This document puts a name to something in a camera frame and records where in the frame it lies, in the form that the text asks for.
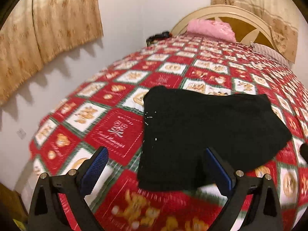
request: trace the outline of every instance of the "bed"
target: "bed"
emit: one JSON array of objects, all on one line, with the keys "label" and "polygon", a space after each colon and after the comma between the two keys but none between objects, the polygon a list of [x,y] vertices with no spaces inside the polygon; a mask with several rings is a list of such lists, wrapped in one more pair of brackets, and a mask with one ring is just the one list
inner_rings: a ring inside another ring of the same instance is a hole
[{"label": "bed", "polygon": [[[185,35],[192,18],[228,22],[238,43]],[[244,9],[202,8],[180,20],[171,33],[172,38],[99,71],[42,119],[30,143],[35,177],[42,172],[65,174],[99,146],[106,146],[107,167],[85,198],[105,230],[207,230],[226,202],[215,185],[193,192],[138,188],[143,97],[156,85],[210,95],[267,94],[292,140],[271,161],[248,174],[272,176],[284,230],[291,230],[308,206],[308,165],[299,154],[308,136],[308,91],[289,67],[252,51],[250,42],[273,49],[275,45],[265,22]],[[71,227],[79,230],[65,195],[60,199]],[[232,230],[241,226],[250,201],[247,197]],[[139,211],[125,211],[134,204]]]}]

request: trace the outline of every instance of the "blue gripper pad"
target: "blue gripper pad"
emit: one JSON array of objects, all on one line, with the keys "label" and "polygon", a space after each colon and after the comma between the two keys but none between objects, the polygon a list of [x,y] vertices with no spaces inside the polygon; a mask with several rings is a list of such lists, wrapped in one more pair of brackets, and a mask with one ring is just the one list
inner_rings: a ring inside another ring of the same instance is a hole
[{"label": "blue gripper pad", "polygon": [[207,171],[210,172],[220,193],[227,197],[230,196],[236,182],[234,171],[231,166],[224,162],[212,148],[206,148],[205,160]]},{"label": "blue gripper pad", "polygon": [[108,149],[104,147],[80,180],[79,191],[82,197],[91,194],[98,178],[100,177],[108,162],[108,159]]}]

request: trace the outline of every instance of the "black cloth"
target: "black cloth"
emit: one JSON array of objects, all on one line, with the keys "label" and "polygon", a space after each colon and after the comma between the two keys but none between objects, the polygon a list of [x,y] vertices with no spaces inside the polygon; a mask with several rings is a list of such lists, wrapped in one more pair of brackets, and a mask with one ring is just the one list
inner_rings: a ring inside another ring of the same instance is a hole
[{"label": "black cloth", "polygon": [[303,143],[300,147],[300,154],[304,158],[304,160],[308,163],[308,145]]},{"label": "black cloth", "polygon": [[144,97],[139,187],[195,189],[211,182],[205,148],[247,172],[272,159],[290,139],[266,95],[215,96],[157,86]]}]

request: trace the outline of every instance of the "pink pillow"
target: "pink pillow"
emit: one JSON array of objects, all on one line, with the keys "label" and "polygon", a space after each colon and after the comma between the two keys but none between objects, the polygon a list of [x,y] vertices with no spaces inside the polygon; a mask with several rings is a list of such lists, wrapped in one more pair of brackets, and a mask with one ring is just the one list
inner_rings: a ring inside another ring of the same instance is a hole
[{"label": "pink pillow", "polygon": [[230,24],[205,19],[192,19],[187,26],[187,33],[201,34],[229,42],[236,42],[235,33]]}]

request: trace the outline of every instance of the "beige curtain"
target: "beige curtain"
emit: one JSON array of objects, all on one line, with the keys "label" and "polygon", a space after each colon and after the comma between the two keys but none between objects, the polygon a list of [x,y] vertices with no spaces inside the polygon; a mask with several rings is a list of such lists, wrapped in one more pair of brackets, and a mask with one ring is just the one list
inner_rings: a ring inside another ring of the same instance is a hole
[{"label": "beige curtain", "polygon": [[0,31],[0,105],[57,54],[101,36],[98,0],[20,0]]},{"label": "beige curtain", "polygon": [[259,16],[269,25],[278,51],[295,62],[298,12],[292,0],[211,0],[211,4],[234,5]]}]

